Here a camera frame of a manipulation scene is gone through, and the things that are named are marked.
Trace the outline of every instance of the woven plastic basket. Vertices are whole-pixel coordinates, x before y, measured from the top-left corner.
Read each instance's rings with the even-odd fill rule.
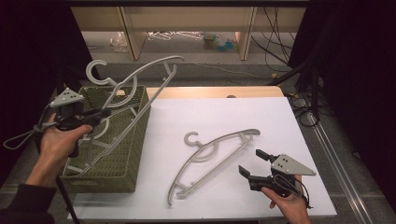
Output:
[[[125,95],[116,96],[112,103],[125,99],[131,90],[132,87],[122,88],[120,91],[124,92]],[[83,87],[79,91],[85,98],[84,109],[100,108],[111,92],[112,88],[109,87]],[[134,98],[128,105],[133,105],[135,112],[139,113],[148,101],[146,88],[139,86],[134,94]],[[66,168],[61,174],[61,179],[67,190],[75,193],[133,192],[149,121],[149,111],[150,108],[109,155],[101,158],[84,175],[78,175],[79,172],[76,170],[84,169],[88,158],[89,141],[83,141],[79,146],[79,156],[67,164],[72,169]],[[134,119],[134,113],[132,113],[131,109],[124,110],[110,117],[107,131],[95,139],[95,144],[92,144],[91,158],[95,158],[99,153],[103,152],[104,144],[111,144],[114,138],[118,137],[132,122],[132,119]],[[101,123],[97,126],[95,133],[100,133],[105,126],[104,122]]]

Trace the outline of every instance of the person's arm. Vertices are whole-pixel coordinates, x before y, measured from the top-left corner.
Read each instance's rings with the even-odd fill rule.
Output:
[[[296,178],[301,181],[300,175],[297,175]],[[298,197],[292,193],[289,197],[282,198],[268,188],[262,188],[262,193],[271,199],[270,208],[272,209],[277,205],[289,224],[311,223],[311,219],[306,211],[305,200],[302,197]]]
[[[62,132],[48,128],[42,139],[38,160],[24,184],[20,184],[8,208],[0,211],[0,223],[54,223],[48,214],[55,195],[55,179],[73,152],[75,143],[92,127],[82,125],[75,130]]]

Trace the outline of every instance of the black cloth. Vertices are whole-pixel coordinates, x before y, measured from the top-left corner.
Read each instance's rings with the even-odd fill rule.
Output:
[[[47,211],[55,188],[21,184],[8,208],[0,210],[1,224],[52,224],[55,220]]]

